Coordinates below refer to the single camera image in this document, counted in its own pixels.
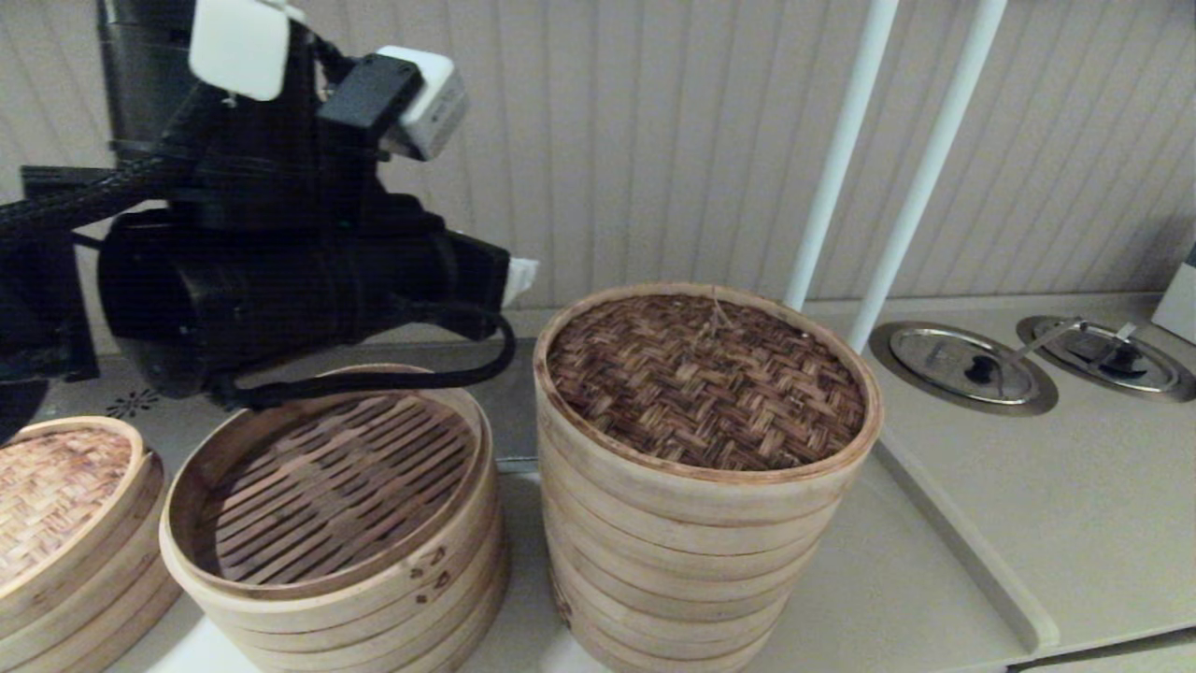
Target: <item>corrugated wall panel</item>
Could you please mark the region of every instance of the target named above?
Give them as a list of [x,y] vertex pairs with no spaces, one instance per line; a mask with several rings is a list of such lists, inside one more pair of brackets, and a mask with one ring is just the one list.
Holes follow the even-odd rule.
[[[361,53],[457,59],[472,108],[382,167],[545,262],[523,306],[660,277],[779,295],[867,0],[297,2]],[[92,0],[0,4],[0,198],[22,163],[109,163]],[[975,5],[902,2],[814,277],[859,295]],[[897,295],[1157,289],[1196,240],[1189,0],[1012,0]]]

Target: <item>bamboo steamer lid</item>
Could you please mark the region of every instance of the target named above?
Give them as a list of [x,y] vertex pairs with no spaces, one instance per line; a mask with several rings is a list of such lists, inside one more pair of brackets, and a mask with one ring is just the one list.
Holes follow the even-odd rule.
[[112,509],[144,454],[129,430],[98,417],[48,422],[0,448],[0,593],[53,565]]

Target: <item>stacked bamboo steamers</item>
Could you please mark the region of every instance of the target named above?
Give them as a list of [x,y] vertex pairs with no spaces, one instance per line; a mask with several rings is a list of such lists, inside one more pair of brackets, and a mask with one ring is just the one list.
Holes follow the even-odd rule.
[[0,448],[0,671],[98,673],[178,598],[158,552],[161,461],[78,417]]
[[742,669],[875,442],[867,366],[785,306],[667,283],[559,313],[535,377],[573,635],[616,671]]
[[175,482],[163,558],[262,671],[453,671],[506,591],[496,481],[459,390],[243,412]]

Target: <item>open bamboo steamer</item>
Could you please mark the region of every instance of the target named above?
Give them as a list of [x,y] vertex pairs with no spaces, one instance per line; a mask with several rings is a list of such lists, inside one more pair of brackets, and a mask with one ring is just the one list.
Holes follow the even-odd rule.
[[[8,559],[0,577],[0,669],[102,671],[179,595],[158,551],[161,460],[133,427],[104,417],[50,421],[22,430],[11,445],[85,429],[123,438],[128,455],[97,449],[66,464],[49,454],[6,457],[13,459],[6,479],[37,479],[61,497],[17,503],[22,484],[13,483],[5,491],[11,500],[0,498],[0,538],[20,540],[11,547],[20,558]],[[69,507],[66,498],[73,498]]]
[[[709,300],[712,311],[757,308],[805,332],[801,338],[812,347],[801,357],[823,359],[812,362],[814,377],[818,367],[835,367],[836,381],[854,386],[854,436],[805,465],[738,471],[648,455],[599,430],[555,384],[554,375],[561,374],[550,369],[556,341],[568,334],[569,356],[575,356],[556,362],[618,369],[620,363],[600,359],[643,355],[630,339],[624,344],[624,324],[599,324],[593,334],[566,329],[598,307],[603,310],[593,314],[599,318],[617,316],[616,301],[671,295],[685,296],[678,302]],[[710,334],[716,338],[718,330]],[[594,339],[602,343],[594,351],[599,355],[586,350]],[[587,372],[568,373],[581,383],[574,384],[574,399],[576,391],[590,391]],[[879,435],[880,393],[867,365],[828,329],[762,296],[709,285],[653,283],[599,292],[559,312],[541,334],[533,373],[551,575],[559,608],[578,641],[616,671],[742,669],[767,641]],[[637,379],[631,374],[628,380]],[[628,386],[618,394],[639,400],[637,391]],[[812,399],[826,403],[823,408],[843,400],[837,397]],[[585,402],[608,404],[594,399]],[[649,414],[643,411],[640,422]],[[683,432],[676,436],[685,438]]]
[[[340,372],[420,371],[367,366]],[[382,408],[371,402],[379,399],[389,402],[378,404],[393,406],[379,414]],[[368,420],[337,426],[346,418],[337,410]],[[268,452],[255,453],[262,447],[288,447],[292,439],[297,442],[293,453],[279,453],[269,460],[261,458]],[[334,446],[336,442],[343,446]],[[321,454],[325,449],[344,457]],[[289,473],[285,466],[312,465],[304,461],[317,454],[325,472],[313,472],[303,478],[306,482],[286,482]],[[371,455],[389,458],[368,464]],[[444,460],[446,455],[454,458]],[[291,463],[280,463],[283,459]],[[338,479],[340,465],[361,475],[338,491],[322,492],[318,497],[323,500],[315,504],[303,502],[311,494],[305,484],[318,487],[325,479]],[[238,479],[228,482],[228,476]],[[230,484],[240,490],[221,490]],[[289,484],[286,488],[291,491],[280,484]],[[405,485],[386,491],[392,484]],[[367,494],[372,488],[377,491]],[[355,545],[372,553],[356,555],[355,561],[331,571],[298,573],[297,581],[255,581],[252,568],[240,580],[236,573],[224,576],[228,568],[242,571],[221,565],[231,556],[221,557],[216,567],[200,556],[203,525],[197,520],[213,503],[250,502],[237,500],[246,492],[251,498],[264,498],[249,509],[264,515],[258,533],[270,539],[285,540],[292,534],[286,532],[286,521],[301,512],[294,507],[316,506],[324,507],[315,510],[317,519],[342,508],[360,514],[364,521],[371,516],[384,524],[401,521],[393,530],[398,533],[391,531],[366,545],[353,538],[354,532],[365,536],[383,530],[342,526],[338,533],[329,533],[327,545],[307,556],[295,555],[295,563],[328,553],[337,558],[338,550]],[[407,507],[427,492],[440,495],[420,501],[421,508]],[[354,510],[355,494],[366,496],[366,506]],[[325,501],[331,504],[322,506]],[[231,530],[242,526],[238,521],[246,516],[237,514],[240,510],[236,507],[228,510],[236,515],[228,520]],[[332,525],[316,534],[324,530],[332,531]],[[213,534],[219,539],[220,528]],[[226,540],[236,542],[236,536]],[[213,433],[183,467],[171,489],[160,538],[171,575],[263,671],[452,669],[484,636],[501,606],[509,573],[489,423],[460,390],[354,393],[242,412]],[[234,546],[228,549],[236,553]],[[303,549],[303,539],[294,549]]]

